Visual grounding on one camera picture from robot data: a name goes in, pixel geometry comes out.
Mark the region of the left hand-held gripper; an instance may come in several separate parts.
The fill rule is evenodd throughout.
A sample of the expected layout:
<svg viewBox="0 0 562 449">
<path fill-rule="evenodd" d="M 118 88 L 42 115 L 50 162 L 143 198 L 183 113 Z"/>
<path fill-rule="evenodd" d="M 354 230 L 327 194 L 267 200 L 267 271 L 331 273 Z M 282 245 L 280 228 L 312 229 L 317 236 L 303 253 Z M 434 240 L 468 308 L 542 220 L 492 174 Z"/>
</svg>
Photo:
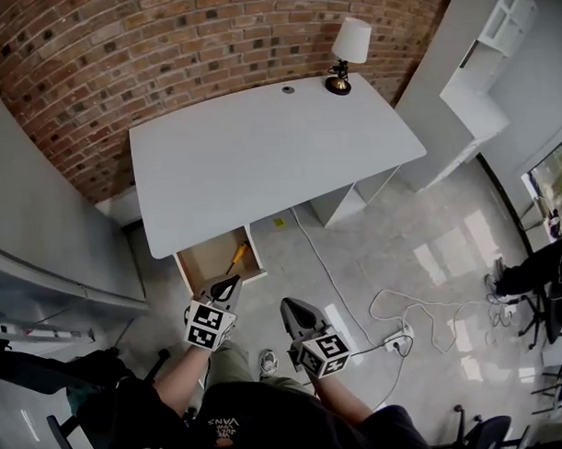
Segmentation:
<svg viewBox="0 0 562 449">
<path fill-rule="evenodd" d="M 216 351 L 231 335 L 242 285 L 242 278 L 236 274 L 206 280 L 185 310 L 184 341 L 188 345 Z"/>
</svg>

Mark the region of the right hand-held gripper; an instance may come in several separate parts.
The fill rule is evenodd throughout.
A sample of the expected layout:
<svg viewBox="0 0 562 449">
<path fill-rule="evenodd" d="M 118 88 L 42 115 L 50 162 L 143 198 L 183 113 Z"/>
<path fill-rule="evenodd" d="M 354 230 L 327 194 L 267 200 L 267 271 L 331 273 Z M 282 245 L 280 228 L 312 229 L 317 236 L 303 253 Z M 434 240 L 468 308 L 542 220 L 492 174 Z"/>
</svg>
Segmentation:
<svg viewBox="0 0 562 449">
<path fill-rule="evenodd" d="M 328 326 L 319 308 L 303 300 L 283 298 L 281 317 L 292 344 L 296 370 L 312 379 L 323 379 L 346 368 L 350 346 L 341 332 Z M 314 332 L 302 339 L 300 332 Z"/>
</svg>

